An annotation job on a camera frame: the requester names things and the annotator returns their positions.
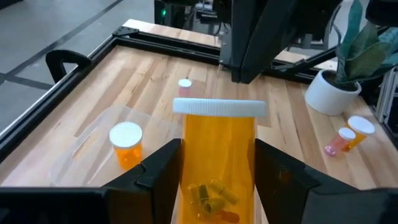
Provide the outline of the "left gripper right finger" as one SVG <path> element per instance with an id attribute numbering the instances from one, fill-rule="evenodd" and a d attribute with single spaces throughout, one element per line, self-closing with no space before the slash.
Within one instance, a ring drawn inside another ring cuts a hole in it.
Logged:
<path id="1" fill-rule="evenodd" d="M 269 223 L 301 223 L 311 190 L 358 191 L 260 139 L 255 140 L 254 158 L 255 185 Z"/>

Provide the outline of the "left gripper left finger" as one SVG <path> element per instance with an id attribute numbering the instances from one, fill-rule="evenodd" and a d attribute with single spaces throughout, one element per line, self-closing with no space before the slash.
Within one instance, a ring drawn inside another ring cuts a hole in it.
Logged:
<path id="1" fill-rule="evenodd" d="M 181 166 L 181 140 L 173 139 L 105 184 L 108 222 L 170 223 Z"/>

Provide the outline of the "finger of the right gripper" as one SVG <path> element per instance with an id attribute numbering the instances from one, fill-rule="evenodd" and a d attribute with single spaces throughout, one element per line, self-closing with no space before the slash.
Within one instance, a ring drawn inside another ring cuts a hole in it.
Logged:
<path id="1" fill-rule="evenodd" d="M 231 10 L 231 78 L 233 82 L 239 83 L 246 37 L 244 1 L 232 0 Z"/>
<path id="2" fill-rule="evenodd" d="M 292 0 L 269 0 L 248 42 L 241 66 L 241 82 L 251 83 L 292 38 Z"/>

